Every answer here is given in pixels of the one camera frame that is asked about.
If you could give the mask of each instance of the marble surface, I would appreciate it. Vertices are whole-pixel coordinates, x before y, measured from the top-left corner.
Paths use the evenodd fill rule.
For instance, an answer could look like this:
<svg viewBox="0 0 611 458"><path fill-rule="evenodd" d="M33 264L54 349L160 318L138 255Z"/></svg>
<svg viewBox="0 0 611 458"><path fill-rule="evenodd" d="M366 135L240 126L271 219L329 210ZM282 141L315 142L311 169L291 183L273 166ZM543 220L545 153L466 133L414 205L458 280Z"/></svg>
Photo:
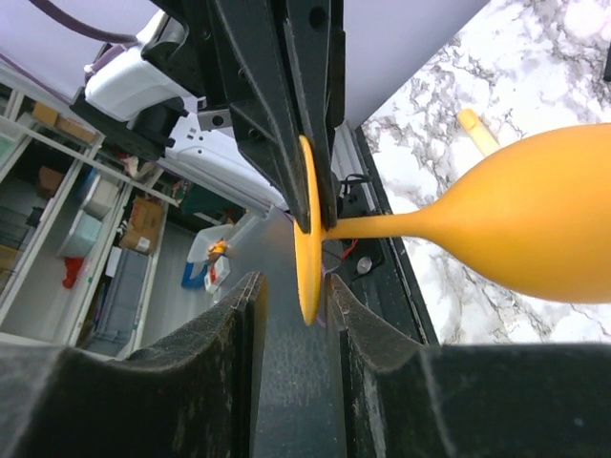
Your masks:
<svg viewBox="0 0 611 458"><path fill-rule="evenodd" d="M462 109L501 146L611 122L610 42L611 0L492 0L363 126L393 211L431 203L482 159L455 121ZM432 243L405 246L442 343L611 343L611 304L528 298Z"/></svg>

